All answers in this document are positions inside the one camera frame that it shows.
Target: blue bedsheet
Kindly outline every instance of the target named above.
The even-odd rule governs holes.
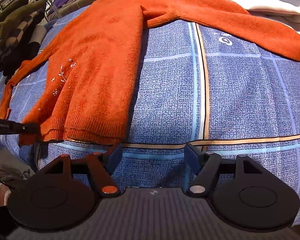
[[[58,20],[42,48],[85,8]],[[42,95],[46,63],[13,90],[9,119],[21,122]],[[0,99],[4,78],[0,73]],[[183,187],[193,179],[183,147],[192,141],[226,158],[247,154],[300,197],[300,63],[222,31],[182,20],[143,33],[128,139],[113,178],[123,189]],[[18,135],[0,145],[34,164],[34,147]],[[61,153],[81,158],[105,147],[42,144],[42,168]],[[300,212],[295,224],[300,223]]]

